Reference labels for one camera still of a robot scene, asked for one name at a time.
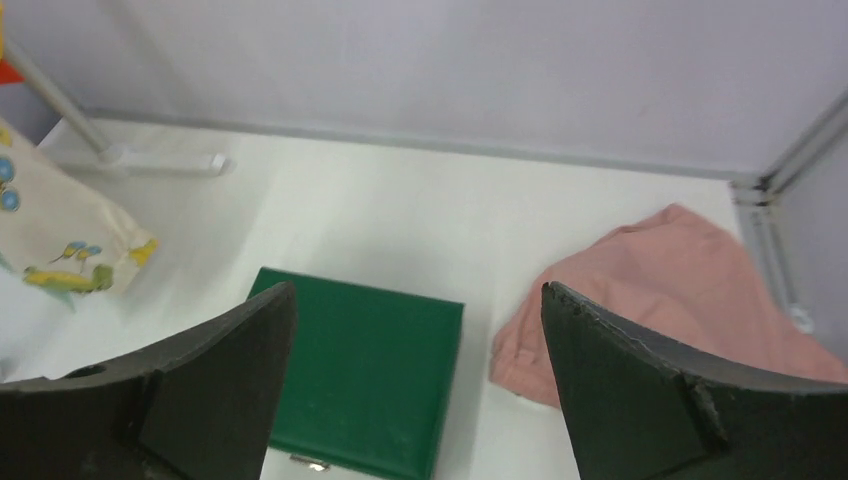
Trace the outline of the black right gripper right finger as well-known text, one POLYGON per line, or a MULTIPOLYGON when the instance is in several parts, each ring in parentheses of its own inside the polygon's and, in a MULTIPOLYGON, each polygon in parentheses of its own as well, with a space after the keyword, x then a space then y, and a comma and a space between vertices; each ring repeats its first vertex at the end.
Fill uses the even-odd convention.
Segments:
POLYGON ((847 388, 695 349, 558 283, 541 320, 584 479, 843 479, 847 388))

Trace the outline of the green jewelry box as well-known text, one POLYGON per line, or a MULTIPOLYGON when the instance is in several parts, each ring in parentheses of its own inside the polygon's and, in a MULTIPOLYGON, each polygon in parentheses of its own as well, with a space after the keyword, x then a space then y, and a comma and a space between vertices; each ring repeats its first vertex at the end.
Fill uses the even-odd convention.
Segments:
POLYGON ((383 479, 429 479, 442 439, 464 307, 264 267, 257 295, 294 287, 298 325, 272 448, 383 479))

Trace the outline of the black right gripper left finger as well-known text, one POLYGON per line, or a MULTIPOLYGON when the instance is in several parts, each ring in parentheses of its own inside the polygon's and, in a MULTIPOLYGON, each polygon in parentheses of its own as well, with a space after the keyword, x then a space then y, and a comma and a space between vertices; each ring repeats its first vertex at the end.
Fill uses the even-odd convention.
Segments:
POLYGON ((5 479, 256 479, 298 313, 276 284, 123 356, 1 388, 5 479))

